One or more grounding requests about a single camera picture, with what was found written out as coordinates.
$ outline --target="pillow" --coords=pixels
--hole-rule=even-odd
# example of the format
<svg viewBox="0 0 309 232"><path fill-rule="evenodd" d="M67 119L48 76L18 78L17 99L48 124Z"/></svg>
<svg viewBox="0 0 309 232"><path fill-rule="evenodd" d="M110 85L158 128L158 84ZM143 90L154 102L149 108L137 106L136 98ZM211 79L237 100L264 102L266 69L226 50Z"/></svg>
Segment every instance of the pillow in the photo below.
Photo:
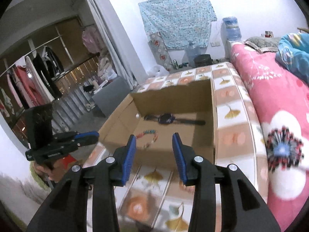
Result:
<svg viewBox="0 0 309 232"><path fill-rule="evenodd" d="M245 41L245 44L256 49L260 54L267 51L277 52L280 39L281 37L254 36L248 38Z"/></svg>

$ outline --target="wristwatch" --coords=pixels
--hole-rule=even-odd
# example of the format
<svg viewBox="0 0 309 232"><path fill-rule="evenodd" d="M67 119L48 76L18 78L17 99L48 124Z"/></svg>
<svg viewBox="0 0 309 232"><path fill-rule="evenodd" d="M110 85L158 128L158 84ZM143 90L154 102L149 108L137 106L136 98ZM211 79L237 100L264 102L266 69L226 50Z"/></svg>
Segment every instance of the wristwatch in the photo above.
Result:
<svg viewBox="0 0 309 232"><path fill-rule="evenodd" d="M159 124L171 124L171 123L180 123L180 124L189 124L189 125L205 125L206 122L204 120L191 120L184 118L175 118L175 116L171 113L165 113L160 116L156 115L146 115L144 120L153 120L158 121Z"/></svg>

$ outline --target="metal screw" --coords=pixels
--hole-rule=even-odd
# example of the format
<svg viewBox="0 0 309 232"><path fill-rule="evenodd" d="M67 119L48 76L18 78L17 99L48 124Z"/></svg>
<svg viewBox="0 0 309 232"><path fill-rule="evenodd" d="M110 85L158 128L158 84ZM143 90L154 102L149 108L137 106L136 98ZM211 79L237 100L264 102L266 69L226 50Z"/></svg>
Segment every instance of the metal screw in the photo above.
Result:
<svg viewBox="0 0 309 232"><path fill-rule="evenodd" d="M75 165L75 166L72 167L72 171L73 172L77 172L79 170L80 170L80 166L79 165Z"/></svg>
<svg viewBox="0 0 309 232"><path fill-rule="evenodd" d="M114 157L108 157L106 158L106 162L107 163L113 163L115 161L115 158Z"/></svg>
<svg viewBox="0 0 309 232"><path fill-rule="evenodd" d="M238 167L237 167L235 164L229 165L229 169L231 169L232 171L236 171L237 168L238 168Z"/></svg>
<svg viewBox="0 0 309 232"><path fill-rule="evenodd" d="M202 158L201 156L195 156L195 157L194 157L194 160L195 160L196 162L202 162L202 161L203 161L203 158Z"/></svg>

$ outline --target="hand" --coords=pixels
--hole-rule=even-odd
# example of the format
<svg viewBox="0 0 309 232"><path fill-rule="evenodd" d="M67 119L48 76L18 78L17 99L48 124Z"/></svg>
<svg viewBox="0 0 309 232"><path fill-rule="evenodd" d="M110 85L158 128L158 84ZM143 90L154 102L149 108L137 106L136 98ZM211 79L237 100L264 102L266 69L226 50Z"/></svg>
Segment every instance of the hand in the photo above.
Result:
<svg viewBox="0 0 309 232"><path fill-rule="evenodd" d="M59 159L53 163L54 169L51 170L46 165L38 165L36 162L33 164L34 171L37 173L38 176L40 176L43 180L45 178L45 175L48 175L48 178L51 181L55 181L56 183L59 182L62 177L65 175L66 171L63 167L63 164L61 162L62 159Z"/></svg>

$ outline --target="gray stool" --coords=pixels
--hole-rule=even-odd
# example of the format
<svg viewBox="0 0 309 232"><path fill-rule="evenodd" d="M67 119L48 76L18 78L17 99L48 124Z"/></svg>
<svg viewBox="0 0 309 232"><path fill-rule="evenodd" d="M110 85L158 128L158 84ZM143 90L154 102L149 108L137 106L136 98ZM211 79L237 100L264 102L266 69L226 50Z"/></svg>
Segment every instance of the gray stool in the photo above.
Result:
<svg viewBox="0 0 309 232"><path fill-rule="evenodd" d="M129 85L122 77L118 76L94 94L92 99L103 114L108 117L129 93Z"/></svg>

